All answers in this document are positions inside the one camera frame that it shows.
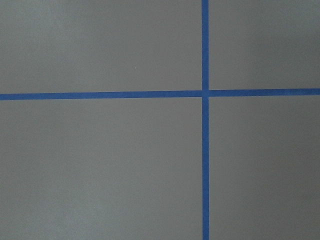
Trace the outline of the blue tape line lengthwise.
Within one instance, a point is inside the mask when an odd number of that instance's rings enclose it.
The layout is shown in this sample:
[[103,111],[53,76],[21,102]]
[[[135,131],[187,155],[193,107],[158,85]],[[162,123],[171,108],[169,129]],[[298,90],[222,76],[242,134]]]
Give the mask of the blue tape line lengthwise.
[[201,1],[202,239],[210,239],[209,1]]

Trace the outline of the blue tape line crosswise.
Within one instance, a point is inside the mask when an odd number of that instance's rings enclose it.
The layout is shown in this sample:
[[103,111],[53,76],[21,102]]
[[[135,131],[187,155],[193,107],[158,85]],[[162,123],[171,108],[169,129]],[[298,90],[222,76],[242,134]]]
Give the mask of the blue tape line crosswise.
[[2,93],[2,101],[318,96],[319,88]]

